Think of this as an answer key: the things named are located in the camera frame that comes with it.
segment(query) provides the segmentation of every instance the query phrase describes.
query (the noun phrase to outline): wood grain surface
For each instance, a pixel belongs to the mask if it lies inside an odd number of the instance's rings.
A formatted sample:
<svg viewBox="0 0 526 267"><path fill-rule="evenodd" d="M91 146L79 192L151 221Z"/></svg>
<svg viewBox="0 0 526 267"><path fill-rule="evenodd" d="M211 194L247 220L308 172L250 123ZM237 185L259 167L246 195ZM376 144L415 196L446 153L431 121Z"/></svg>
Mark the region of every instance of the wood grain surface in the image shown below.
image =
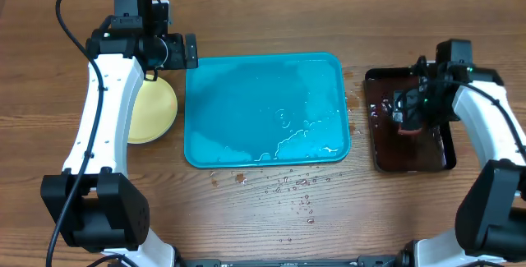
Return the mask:
<svg viewBox="0 0 526 267"><path fill-rule="evenodd" d="M443 40L471 39L475 62L499 70L526 124L524 0L170 1L171 31L196 33L201 57L335 54L353 131L341 163L199 170L183 155L185 72L162 72L177 93L178 118L161 139L129 146L128 171L150 202L151 227L185 258L390 254L454 225L479 169L464 128L452 124L458 165L451 172L378 173L362 92L370 68L407 66L419 54L433 57ZM44 264L54 223L40 182L60 173L84 106L87 61L60 29L54 3L7 0L0 18L0 265ZM113 0L62 5L82 43L112 12ZM297 185L303 179L311 185ZM61 239L54 258L56 266L82 266L97 255Z"/></svg>

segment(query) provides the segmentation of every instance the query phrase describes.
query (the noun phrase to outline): wooden tabletop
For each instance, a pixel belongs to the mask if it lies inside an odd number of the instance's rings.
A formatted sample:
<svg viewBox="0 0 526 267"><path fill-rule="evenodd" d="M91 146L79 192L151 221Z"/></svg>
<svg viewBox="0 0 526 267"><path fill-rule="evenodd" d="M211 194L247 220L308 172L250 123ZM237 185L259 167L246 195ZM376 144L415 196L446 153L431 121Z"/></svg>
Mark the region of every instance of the wooden tabletop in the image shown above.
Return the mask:
<svg viewBox="0 0 526 267"><path fill-rule="evenodd" d="M441 41L471 39L474 61L499 71L515 115L526 124L524 0L170 1L170 31L196 33L201 57L336 55L353 131L341 163L196 169L183 155L185 72L162 72L177 93L178 117L160 140L129 146L128 172L148 198L151 227L185 258L394 254L412 239L453 227L479 169L464 128L452 123L458 164L451 172L378 173L362 92L370 68L407 66L420 54L434 57ZM7 0L0 18L0 265L44 264L54 222L40 183L44 174L61 172L85 102L87 61L58 25L54 3ZM62 5L82 43L112 12L113 0ZM310 186L297 185L313 178L318 181ZM60 239L54 264L82 266L96 258Z"/></svg>

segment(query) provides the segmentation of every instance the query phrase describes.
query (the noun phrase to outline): blue tray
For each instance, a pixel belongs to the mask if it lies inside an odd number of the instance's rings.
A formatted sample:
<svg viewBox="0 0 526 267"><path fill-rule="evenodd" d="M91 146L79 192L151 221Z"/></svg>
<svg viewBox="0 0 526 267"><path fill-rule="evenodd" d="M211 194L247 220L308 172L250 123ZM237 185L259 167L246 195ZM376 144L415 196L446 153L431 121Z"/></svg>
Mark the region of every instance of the blue tray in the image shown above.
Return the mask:
<svg viewBox="0 0 526 267"><path fill-rule="evenodd" d="M184 128L198 168L339 161L351 147L341 65L330 53L200 58Z"/></svg>

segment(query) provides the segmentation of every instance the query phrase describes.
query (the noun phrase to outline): yellow plate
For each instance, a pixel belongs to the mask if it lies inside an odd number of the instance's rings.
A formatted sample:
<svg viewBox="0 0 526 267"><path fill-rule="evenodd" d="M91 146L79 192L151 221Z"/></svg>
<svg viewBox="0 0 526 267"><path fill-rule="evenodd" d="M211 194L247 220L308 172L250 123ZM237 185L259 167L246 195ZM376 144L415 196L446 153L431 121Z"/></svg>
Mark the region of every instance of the yellow plate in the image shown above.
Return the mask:
<svg viewBox="0 0 526 267"><path fill-rule="evenodd" d="M161 77L156 82L144 81L133 106L128 143L143 144L159 138L172 126L177 113L178 98L168 82Z"/></svg>

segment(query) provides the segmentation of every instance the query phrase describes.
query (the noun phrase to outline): wooden table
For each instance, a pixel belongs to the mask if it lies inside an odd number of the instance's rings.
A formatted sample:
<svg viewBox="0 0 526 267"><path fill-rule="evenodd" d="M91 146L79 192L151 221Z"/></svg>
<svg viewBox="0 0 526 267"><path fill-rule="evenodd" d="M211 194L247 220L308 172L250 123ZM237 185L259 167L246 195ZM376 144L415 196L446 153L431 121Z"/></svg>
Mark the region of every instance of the wooden table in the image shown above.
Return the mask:
<svg viewBox="0 0 526 267"><path fill-rule="evenodd" d="M185 72L161 73L178 95L178 118L162 139L129 147L128 171L150 202L151 227L185 258L394 254L412 239L453 227L479 169L464 128L452 124L458 165L451 172L378 173L362 92L372 67L407 66L419 54L433 57L443 40L471 39L475 62L499 70L510 105L526 124L524 0L170 1L171 31L196 33L202 57L335 54L344 67L353 131L341 163L199 170L182 149ZM0 19L0 265L44 264L54 222L40 182L60 173L84 106L87 61L59 27L54 3L7 0ZM112 12L113 0L62 5L82 43ZM245 184L236 181L241 173ZM296 185L304 178L318 182ZM54 264L82 266L96 258L61 239Z"/></svg>

